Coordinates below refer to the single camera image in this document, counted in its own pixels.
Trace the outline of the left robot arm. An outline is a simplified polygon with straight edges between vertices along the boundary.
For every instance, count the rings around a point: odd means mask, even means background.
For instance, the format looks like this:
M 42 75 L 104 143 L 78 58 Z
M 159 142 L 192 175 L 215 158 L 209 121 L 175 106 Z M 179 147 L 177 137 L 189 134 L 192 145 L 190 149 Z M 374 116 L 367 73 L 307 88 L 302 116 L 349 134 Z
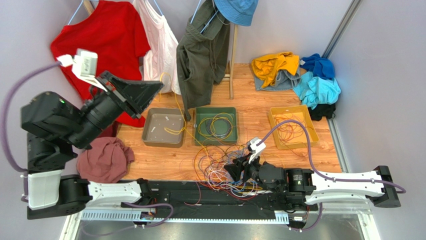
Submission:
M 77 157 L 74 148 L 91 144 L 123 113 L 139 119 L 164 87 L 160 81 L 125 80 L 108 71 L 91 79 L 100 93 L 77 108 L 56 92 L 37 95 L 21 109 L 27 133 L 29 220 L 68 216 L 86 207 L 124 206 L 151 196 L 147 180 L 100 183 L 78 174 L 63 175 Z

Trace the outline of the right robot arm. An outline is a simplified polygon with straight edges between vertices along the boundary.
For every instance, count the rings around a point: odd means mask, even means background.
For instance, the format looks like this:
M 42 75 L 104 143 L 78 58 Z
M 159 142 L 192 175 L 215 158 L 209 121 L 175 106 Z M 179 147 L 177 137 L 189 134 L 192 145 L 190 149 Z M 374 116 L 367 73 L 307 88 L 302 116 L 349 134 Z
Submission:
M 271 192 L 273 202 L 291 210 L 327 202 L 364 202 L 378 208 L 399 208 L 401 202 L 388 166 L 379 165 L 370 172 L 331 173 L 306 168 L 283 168 L 248 156 L 224 166 L 234 181 L 253 180 Z

